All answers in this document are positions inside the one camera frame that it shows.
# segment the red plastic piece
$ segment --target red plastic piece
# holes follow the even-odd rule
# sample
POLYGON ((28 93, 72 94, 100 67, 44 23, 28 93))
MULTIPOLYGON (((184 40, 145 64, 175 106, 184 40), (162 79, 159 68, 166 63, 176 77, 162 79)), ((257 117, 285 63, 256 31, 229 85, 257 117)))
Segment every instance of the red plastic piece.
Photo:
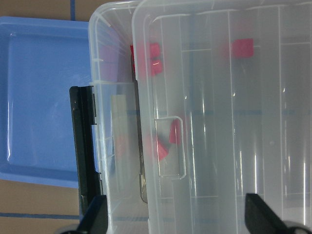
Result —
POLYGON ((162 63, 159 59, 151 61, 151 74, 155 76, 159 73, 162 73, 162 63))
POLYGON ((133 45, 130 45, 130 50, 131 50, 131 64, 132 64, 132 69, 133 69, 133 72, 136 73, 135 54, 134 54, 134 51, 133 51, 133 45))
POLYGON ((158 43, 150 44, 151 58, 156 58, 160 56, 160 46, 158 43))
POLYGON ((181 144, 181 127, 180 121, 175 119, 172 121, 170 126, 170 133, 169 133, 169 142, 171 144, 181 144))
POLYGON ((237 39, 232 42, 232 55, 234 58, 250 58, 254 55, 254 39, 237 39))
POLYGON ((157 152, 159 161, 162 161, 169 153, 168 150, 165 148, 165 146, 158 139, 157 139, 157 152))
POLYGON ((135 60, 135 54, 133 51, 133 45, 130 45, 130 50, 131 50, 131 59, 132 59, 132 61, 134 61, 135 60))

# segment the blue tape line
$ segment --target blue tape line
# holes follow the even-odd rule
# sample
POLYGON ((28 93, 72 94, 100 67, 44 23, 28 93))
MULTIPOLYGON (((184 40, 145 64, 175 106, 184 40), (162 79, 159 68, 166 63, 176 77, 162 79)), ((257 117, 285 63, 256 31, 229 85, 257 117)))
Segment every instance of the blue tape line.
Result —
POLYGON ((79 219, 79 215, 65 215, 65 214, 20 214, 20 213, 0 213, 0 217, 11 217, 11 218, 50 218, 50 219, 79 219))
POLYGON ((76 21, 75 0, 70 0, 70 20, 76 21))

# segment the cardboard surface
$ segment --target cardboard surface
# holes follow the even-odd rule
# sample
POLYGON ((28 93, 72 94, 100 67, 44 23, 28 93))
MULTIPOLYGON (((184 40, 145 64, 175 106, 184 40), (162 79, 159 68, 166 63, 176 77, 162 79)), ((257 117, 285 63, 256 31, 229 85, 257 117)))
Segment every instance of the cardboard surface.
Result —
POLYGON ((59 234, 63 227, 78 224, 79 220, 48 218, 0 217, 3 234, 59 234))
POLYGON ((78 189, 0 180, 0 213, 79 215, 78 189))
POLYGON ((104 3, 113 0, 76 0, 76 20, 89 21, 93 12, 104 3))
POLYGON ((70 0, 0 0, 0 16, 70 20, 70 0))

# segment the black latch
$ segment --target black latch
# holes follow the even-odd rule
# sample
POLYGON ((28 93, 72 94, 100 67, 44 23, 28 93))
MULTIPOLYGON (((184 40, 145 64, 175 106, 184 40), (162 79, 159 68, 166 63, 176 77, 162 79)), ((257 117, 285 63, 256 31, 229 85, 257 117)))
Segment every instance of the black latch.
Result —
POLYGON ((107 201, 105 195, 96 196, 87 213, 74 231, 62 234, 105 234, 108 229, 107 201))
POLYGON ((287 227, 258 194, 246 194, 245 223, 250 234, 312 234, 305 227, 287 227))
POLYGON ((92 86, 69 90, 77 159, 79 202, 84 215, 93 198, 102 195, 99 173, 95 170, 92 125, 95 124, 95 103, 92 86))

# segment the transparent lid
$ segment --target transparent lid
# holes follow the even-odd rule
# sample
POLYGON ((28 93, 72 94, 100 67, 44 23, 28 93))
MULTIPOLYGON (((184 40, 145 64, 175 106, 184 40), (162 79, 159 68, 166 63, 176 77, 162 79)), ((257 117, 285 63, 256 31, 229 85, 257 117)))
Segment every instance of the transparent lid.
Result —
POLYGON ((130 50, 137 4, 104 4, 89 23, 97 157, 108 201, 108 234, 148 233, 148 206, 140 196, 139 111, 130 50))
POLYGON ((138 6, 132 23, 151 234, 246 234, 246 193, 311 227, 311 7, 138 6))

